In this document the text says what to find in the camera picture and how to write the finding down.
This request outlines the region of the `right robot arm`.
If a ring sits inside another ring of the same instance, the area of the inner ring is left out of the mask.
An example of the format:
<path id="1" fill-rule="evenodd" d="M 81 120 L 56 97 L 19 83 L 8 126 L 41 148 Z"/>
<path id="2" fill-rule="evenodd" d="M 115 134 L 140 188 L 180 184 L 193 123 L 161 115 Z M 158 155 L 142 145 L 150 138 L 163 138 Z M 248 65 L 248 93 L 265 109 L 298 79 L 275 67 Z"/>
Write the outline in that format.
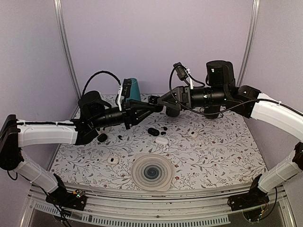
<path id="1" fill-rule="evenodd" d="M 158 99 L 168 108 L 169 116 L 181 110 L 194 111 L 203 107 L 202 113 L 216 118 L 220 108 L 233 111 L 243 117 L 269 123 L 299 140 L 289 156 L 271 170 L 258 175 L 247 193 L 230 196 L 231 210 L 242 210 L 269 202 L 268 192 L 303 171 L 303 114 L 270 98 L 260 90 L 235 85 L 233 65 L 229 61 L 210 61 L 206 64 L 206 87 L 179 86 Z"/>

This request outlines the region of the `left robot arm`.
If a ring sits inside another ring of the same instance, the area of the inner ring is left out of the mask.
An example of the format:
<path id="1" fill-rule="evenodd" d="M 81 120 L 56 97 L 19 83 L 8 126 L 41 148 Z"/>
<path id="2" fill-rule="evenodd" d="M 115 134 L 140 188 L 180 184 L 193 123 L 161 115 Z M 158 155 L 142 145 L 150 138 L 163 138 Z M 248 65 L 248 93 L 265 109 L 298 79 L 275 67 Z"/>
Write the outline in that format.
<path id="1" fill-rule="evenodd" d="M 152 113 L 161 112 L 163 106 L 158 104 L 158 97 L 151 96 L 148 102 L 128 100 L 124 105 L 112 107 L 98 91 L 84 94 L 78 105 L 80 117 L 63 122 L 29 122 L 10 114 L 0 131 L 0 167 L 38 185 L 48 203 L 83 211 L 85 192 L 68 192 L 58 175 L 43 169 L 22 148 L 40 144 L 87 145 L 98 136 L 99 129 L 120 124 L 130 129 Z"/>

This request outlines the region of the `black gold-trimmed earbud case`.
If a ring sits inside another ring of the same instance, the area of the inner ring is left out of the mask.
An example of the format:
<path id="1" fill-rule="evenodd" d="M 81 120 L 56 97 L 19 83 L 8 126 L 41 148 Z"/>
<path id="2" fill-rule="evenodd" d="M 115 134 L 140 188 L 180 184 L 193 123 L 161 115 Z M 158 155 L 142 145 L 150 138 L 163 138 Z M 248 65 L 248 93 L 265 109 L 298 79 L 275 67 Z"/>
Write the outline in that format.
<path id="1" fill-rule="evenodd" d="M 155 113 L 160 113 L 164 108 L 163 105 L 159 104 L 158 99 L 159 99 L 159 96 L 152 95 L 152 96 L 148 97 L 148 103 L 153 106 L 153 111 Z"/>

